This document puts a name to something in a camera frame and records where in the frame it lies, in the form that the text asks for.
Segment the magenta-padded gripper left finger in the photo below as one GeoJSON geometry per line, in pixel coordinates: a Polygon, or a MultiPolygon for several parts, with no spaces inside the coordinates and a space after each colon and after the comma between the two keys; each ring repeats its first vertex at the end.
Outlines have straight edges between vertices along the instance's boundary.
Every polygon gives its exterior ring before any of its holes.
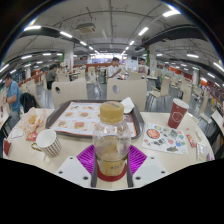
{"type": "Polygon", "coordinates": [[[94,146],[88,146],[77,156],[69,156],[55,174],[84,188],[95,187],[97,183],[97,166],[94,146]]]}

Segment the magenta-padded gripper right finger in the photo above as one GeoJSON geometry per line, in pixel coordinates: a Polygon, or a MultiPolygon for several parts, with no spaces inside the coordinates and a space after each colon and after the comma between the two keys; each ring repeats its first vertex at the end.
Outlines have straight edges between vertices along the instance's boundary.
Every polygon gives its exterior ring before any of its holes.
{"type": "Polygon", "coordinates": [[[168,171],[155,156],[146,156],[135,146],[130,146],[127,160],[127,184],[140,188],[168,175],[168,171]]]}

